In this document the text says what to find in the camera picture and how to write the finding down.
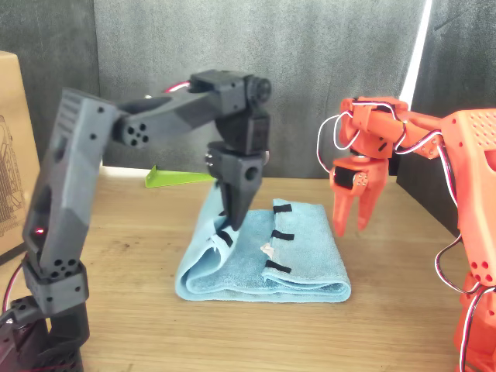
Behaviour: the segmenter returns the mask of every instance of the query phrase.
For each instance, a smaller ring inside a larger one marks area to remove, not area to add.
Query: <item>gray backdrop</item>
[[[495,0],[436,0],[412,110],[438,117],[496,102]],[[398,183],[457,235],[457,210],[440,160],[402,157]]]
[[[270,78],[271,159],[265,175],[327,177],[315,158],[320,122],[343,98],[398,96],[424,1],[95,0],[100,92],[155,95],[192,72],[217,68]],[[327,164],[346,155],[322,144]],[[111,146],[104,164],[205,171],[210,125],[161,148]]]
[[[93,0],[0,0],[0,50],[19,58],[42,160],[62,87],[99,93]]]

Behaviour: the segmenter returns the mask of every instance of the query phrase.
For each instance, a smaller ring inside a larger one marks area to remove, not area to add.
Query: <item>blue towel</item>
[[[220,188],[214,185],[177,270],[180,297],[341,302],[350,296],[350,280],[321,205],[275,199],[273,211],[249,211],[238,232],[225,221]]]

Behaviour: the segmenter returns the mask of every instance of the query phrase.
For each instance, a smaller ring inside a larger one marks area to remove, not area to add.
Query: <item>mounting hole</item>
[[[255,167],[248,168],[245,173],[245,178],[248,181],[252,181],[258,174],[258,169]]]

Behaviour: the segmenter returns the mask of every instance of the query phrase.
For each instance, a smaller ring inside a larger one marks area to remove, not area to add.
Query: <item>table surface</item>
[[[452,372],[461,306],[434,271],[453,237],[390,179],[369,226],[357,205],[336,243],[352,284],[339,304],[184,301],[174,275],[210,182],[145,189],[142,178],[101,176],[82,260],[88,268],[91,336],[86,372]],[[252,208],[273,198],[323,204],[328,180],[266,178]],[[19,258],[0,268],[0,293]],[[443,268],[463,283],[462,246]],[[23,278],[12,297],[28,292]]]

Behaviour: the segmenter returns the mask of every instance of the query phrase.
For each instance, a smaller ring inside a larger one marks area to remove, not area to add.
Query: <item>green object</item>
[[[191,182],[211,181],[214,177],[205,173],[174,172],[172,170],[158,170],[154,165],[146,176],[147,188],[159,188],[172,184],[190,184]]]

